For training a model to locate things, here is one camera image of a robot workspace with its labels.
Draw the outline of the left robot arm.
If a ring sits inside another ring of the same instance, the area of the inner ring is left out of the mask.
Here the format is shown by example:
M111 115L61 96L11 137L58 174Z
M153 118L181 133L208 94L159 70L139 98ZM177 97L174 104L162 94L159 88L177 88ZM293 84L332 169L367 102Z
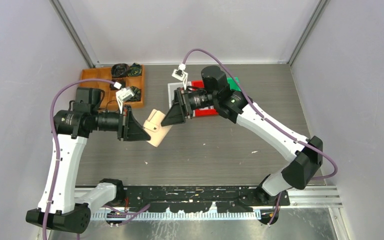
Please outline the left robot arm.
M110 204L121 206L126 201L123 182L104 178L82 197L75 197L75 186L82 153L94 131L115 132L119 141L149 141L151 136L135 119L132 108L121 112L99 111L104 91L78 87L68 110L51 113L52 160L46 185L38 206L26 212L27 223L68 233L83 233L92 214Z

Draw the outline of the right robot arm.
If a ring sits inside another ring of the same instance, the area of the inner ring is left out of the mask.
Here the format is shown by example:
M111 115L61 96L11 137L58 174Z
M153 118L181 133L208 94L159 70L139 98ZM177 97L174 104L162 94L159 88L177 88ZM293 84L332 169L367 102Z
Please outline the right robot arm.
M201 71L203 87L187 85L188 73L181 63L172 77L183 86L174 91L171 107L161 121L163 127L183 124L198 109L213 107L217 114L244 127L274 147L287 165L269 174L256 188L256 198L263 205L271 205L280 193L295 188L303 190L320 169L323 142L318 137L307 138L279 123L263 111L243 91L231 88L226 73L218 66L207 66Z

